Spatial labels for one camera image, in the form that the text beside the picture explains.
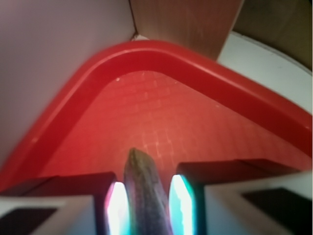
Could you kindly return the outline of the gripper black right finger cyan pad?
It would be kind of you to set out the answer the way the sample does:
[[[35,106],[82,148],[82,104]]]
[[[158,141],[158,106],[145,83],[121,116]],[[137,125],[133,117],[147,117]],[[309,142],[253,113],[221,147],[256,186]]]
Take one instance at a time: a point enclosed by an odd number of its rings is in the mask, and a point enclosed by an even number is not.
[[[181,162],[169,210],[176,235],[310,235],[313,172],[266,159]]]

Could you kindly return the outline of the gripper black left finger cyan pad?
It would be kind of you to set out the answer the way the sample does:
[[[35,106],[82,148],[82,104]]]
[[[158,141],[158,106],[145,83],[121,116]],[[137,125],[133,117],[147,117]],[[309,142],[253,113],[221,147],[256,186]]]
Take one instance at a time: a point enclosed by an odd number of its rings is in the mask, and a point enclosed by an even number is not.
[[[126,235],[124,185],[113,172],[28,179],[0,192],[2,235]]]

